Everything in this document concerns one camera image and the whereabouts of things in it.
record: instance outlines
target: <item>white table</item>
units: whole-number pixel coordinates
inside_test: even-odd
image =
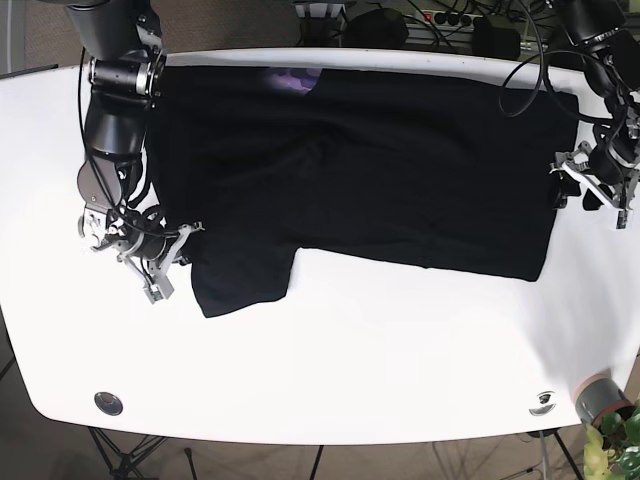
[[[332,49],[171,62],[492,83],[513,68]],[[535,75],[535,66],[525,69],[523,82]],[[576,199],[558,216],[537,283],[301,250],[281,301],[205,319],[189,268],[174,267],[175,294],[150,305],[113,252],[91,253],[76,233],[76,78],[70,68],[0,82],[0,304],[31,401],[46,417],[206,440],[419,442],[574,424],[572,385],[605,367],[626,384],[640,343],[640,233],[595,225],[597,215]],[[579,95],[583,112],[605,113],[580,74],[553,70],[552,80]],[[592,140],[586,125],[584,139]],[[532,416],[547,390],[556,392],[556,408]],[[100,391],[122,399],[120,416],[98,410]]]

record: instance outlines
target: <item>gray pot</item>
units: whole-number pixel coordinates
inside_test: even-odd
[[[574,404],[580,420],[596,428],[607,413],[618,412],[626,420],[634,410],[633,403],[622,389],[604,375],[596,375],[584,382],[574,395]]]

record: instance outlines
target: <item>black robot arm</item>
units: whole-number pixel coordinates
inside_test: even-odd
[[[158,205],[136,210],[148,188],[132,198],[143,176],[147,116],[159,96],[166,60],[159,19],[150,0],[43,1],[65,6],[91,56],[91,101],[82,129],[85,162],[78,173],[85,201],[80,234],[95,251],[115,248],[152,302],[168,298],[173,287],[167,270],[186,261],[181,249],[201,225],[168,230]]]
[[[555,168],[587,187],[587,210],[602,205],[617,212],[615,228],[627,227],[629,204],[639,180],[640,109],[632,93],[640,89],[640,45],[625,28],[616,0],[549,0],[563,25],[571,50],[583,59],[591,89],[604,98],[612,120],[594,122],[596,144],[558,154]],[[576,163],[577,154],[588,161]]]

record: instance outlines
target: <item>black t-shirt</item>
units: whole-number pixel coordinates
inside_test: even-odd
[[[207,317],[282,298],[299,247],[540,274],[549,164],[577,131],[544,92],[506,118],[497,87],[425,75],[180,67],[161,88],[150,172],[170,225],[205,224],[185,250]]]

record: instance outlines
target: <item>green plant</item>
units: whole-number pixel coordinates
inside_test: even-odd
[[[637,403],[636,407],[626,422],[613,412],[602,417],[599,431],[587,425],[585,480],[640,479],[640,407]]]

